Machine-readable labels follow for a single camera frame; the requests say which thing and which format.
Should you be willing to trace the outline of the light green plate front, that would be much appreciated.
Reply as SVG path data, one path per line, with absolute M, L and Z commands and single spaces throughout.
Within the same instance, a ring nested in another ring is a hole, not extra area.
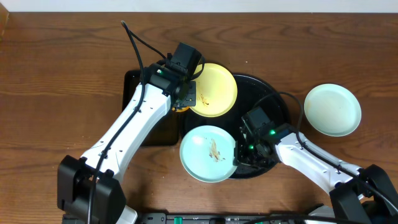
M 195 179 L 217 183 L 234 174 L 236 141 L 228 132 L 216 126 L 199 126 L 184 135 L 180 145 L 180 160 L 184 169 Z

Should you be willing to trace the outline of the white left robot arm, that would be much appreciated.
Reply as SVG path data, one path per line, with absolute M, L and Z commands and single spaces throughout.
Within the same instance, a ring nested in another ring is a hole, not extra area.
M 131 100 L 107 132 L 79 158 L 65 156 L 57 171 L 57 207 L 84 223 L 135 223 L 121 187 L 132 157 L 172 108 L 196 103 L 190 68 L 153 63 L 142 70 Z

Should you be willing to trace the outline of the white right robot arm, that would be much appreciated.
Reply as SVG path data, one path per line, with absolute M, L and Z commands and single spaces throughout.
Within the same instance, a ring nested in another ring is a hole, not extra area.
M 347 163 L 310 142 L 289 124 L 244 124 L 240 133 L 247 146 L 240 152 L 262 156 L 267 166 L 281 162 L 299 171 L 330 197 L 331 216 L 290 215 L 290 220 L 329 223 L 397 223 L 397 190 L 387 173 L 373 164 L 362 168 Z

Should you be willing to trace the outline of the orange green sponge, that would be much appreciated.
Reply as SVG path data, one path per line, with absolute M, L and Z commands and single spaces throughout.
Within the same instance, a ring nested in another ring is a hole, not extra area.
M 188 106 L 188 107 L 184 107 L 184 108 L 176 108 L 176 107 L 173 107 L 173 108 L 172 108 L 172 111 L 174 111 L 174 112 L 176 112 L 176 113 L 182 113 L 182 112 L 184 112 L 184 111 L 186 111 L 186 110 L 188 110 L 188 109 L 190 109 L 189 106 Z

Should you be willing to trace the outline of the yellow plate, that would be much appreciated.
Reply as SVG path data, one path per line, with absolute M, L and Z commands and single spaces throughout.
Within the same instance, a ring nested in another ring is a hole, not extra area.
M 221 65 L 206 63 L 196 83 L 196 105 L 190 109 L 200 116 L 214 118 L 234 105 L 238 88 L 231 72 Z

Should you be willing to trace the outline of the light green plate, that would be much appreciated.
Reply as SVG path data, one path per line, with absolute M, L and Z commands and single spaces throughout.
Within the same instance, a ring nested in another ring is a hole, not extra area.
M 234 174 L 236 141 L 228 132 L 216 126 L 199 126 L 184 135 L 180 145 L 180 160 L 184 169 L 195 179 L 217 183 Z
M 313 128 L 332 137 L 351 134 L 362 117 L 361 106 L 352 92 L 332 83 L 318 85 L 308 92 L 304 112 Z

